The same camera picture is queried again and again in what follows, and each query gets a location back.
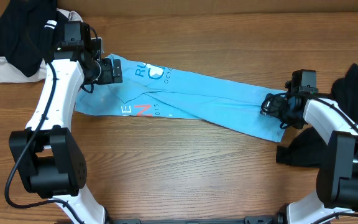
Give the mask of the light blue printed t-shirt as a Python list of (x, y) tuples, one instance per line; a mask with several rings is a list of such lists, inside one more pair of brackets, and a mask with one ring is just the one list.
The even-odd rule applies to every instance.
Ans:
[(120, 60), (123, 82), (96, 85), (92, 93), (81, 90), (76, 99), (77, 112), (202, 119), (268, 141), (282, 140), (280, 121), (260, 112), (267, 94), (276, 94), (277, 90), (136, 62), (115, 54), (109, 59)]

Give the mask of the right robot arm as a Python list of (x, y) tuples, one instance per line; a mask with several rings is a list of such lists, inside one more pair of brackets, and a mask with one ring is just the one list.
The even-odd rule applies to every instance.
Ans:
[(261, 113), (278, 118), (281, 128), (309, 124), (326, 146), (316, 189), (284, 205), (272, 223), (329, 223), (358, 218), (358, 125), (327, 94), (267, 94)]

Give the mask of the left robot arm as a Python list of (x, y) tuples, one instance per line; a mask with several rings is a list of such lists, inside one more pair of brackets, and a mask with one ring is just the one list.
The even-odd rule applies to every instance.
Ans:
[(9, 136), (14, 166), (4, 187), (6, 202), (19, 209), (54, 203), (72, 223), (112, 223), (86, 185), (85, 157), (71, 133), (80, 90), (122, 82), (119, 60), (101, 58), (103, 41), (64, 40), (47, 57), (37, 107), (22, 131)]

